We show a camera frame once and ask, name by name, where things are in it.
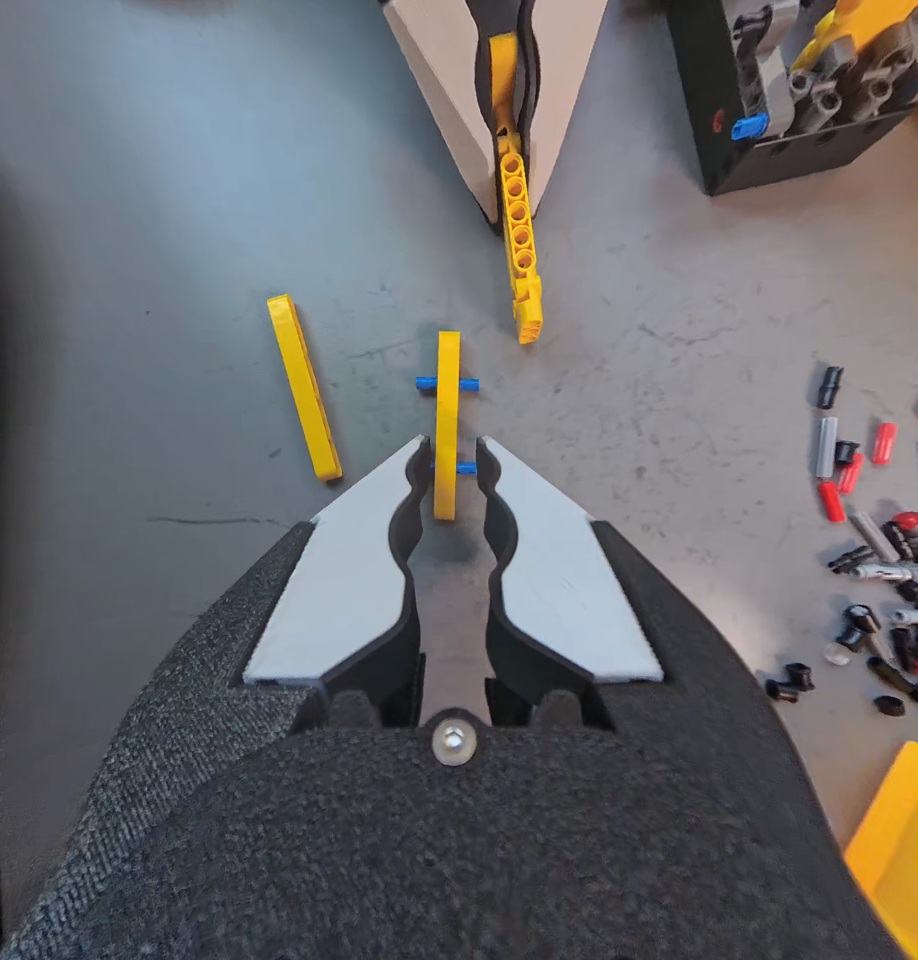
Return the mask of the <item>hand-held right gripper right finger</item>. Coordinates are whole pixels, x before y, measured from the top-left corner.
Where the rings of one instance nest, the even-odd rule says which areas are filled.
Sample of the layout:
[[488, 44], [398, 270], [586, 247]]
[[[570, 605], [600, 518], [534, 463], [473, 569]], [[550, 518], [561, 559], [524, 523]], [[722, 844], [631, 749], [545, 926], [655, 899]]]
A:
[[611, 725], [600, 687], [662, 684], [662, 664], [633, 609], [596, 519], [497, 440], [476, 443], [487, 500], [489, 575], [485, 681], [495, 727], [525, 727], [542, 702], [581, 725]]

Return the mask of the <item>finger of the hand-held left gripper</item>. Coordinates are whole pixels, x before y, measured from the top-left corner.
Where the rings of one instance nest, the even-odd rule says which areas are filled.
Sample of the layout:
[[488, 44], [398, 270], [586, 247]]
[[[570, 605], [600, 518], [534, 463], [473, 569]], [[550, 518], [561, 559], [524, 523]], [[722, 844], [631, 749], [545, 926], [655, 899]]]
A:
[[479, 105], [479, 32], [465, 1], [388, 1], [383, 15], [466, 187], [499, 221], [493, 135]]
[[536, 1], [528, 14], [535, 102], [528, 123], [532, 214], [549, 184], [605, 13], [605, 1]]

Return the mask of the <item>small yellow lego beam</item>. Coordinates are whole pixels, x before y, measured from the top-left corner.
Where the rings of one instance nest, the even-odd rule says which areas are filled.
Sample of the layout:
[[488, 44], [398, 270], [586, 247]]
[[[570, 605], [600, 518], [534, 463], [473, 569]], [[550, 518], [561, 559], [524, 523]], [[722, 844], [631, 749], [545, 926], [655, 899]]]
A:
[[540, 276], [535, 270], [529, 270], [523, 277], [513, 279], [512, 289], [517, 341], [523, 345], [532, 344], [543, 327]]

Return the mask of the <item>pile of small lego pins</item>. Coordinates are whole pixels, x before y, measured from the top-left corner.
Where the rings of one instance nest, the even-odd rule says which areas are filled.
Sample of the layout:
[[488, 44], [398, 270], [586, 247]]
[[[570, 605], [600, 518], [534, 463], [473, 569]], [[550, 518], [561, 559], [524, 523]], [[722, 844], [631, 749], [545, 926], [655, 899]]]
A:
[[814, 560], [791, 565], [822, 594], [808, 649], [838, 674], [861, 669], [870, 709], [918, 715], [918, 348], [870, 375], [828, 366], [809, 385], [802, 422], [808, 518], [822, 524]]

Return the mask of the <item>black and yellow lego model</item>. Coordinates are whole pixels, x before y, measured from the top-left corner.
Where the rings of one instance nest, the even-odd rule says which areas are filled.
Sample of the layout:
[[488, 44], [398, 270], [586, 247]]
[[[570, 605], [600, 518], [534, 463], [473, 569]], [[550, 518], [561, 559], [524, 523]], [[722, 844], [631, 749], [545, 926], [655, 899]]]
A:
[[670, 2], [705, 195], [848, 165], [918, 108], [918, 1]]

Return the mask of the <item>yellow plastic bin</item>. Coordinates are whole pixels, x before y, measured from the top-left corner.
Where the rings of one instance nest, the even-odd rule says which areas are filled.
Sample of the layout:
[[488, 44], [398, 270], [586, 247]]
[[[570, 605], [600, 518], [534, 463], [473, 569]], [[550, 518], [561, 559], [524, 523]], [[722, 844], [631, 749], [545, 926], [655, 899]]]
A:
[[886, 929], [918, 959], [918, 743], [898, 751], [845, 860]]

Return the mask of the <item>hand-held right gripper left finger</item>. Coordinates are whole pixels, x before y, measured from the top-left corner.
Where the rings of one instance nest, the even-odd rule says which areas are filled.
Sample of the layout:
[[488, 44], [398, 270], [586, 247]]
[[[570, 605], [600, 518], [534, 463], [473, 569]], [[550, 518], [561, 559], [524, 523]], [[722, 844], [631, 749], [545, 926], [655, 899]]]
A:
[[424, 661], [408, 559], [431, 477], [431, 440], [419, 435], [302, 526], [245, 685], [308, 687], [327, 702], [360, 691], [385, 725], [417, 723]]

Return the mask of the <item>yellow lego panel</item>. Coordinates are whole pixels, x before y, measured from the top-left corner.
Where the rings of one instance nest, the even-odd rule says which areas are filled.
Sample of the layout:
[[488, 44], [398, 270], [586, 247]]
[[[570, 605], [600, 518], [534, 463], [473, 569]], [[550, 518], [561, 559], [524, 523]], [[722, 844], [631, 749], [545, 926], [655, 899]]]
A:
[[500, 214], [513, 294], [521, 299], [527, 281], [537, 277], [537, 255], [521, 137], [513, 115], [517, 63], [514, 32], [489, 39], [490, 104], [498, 154]]

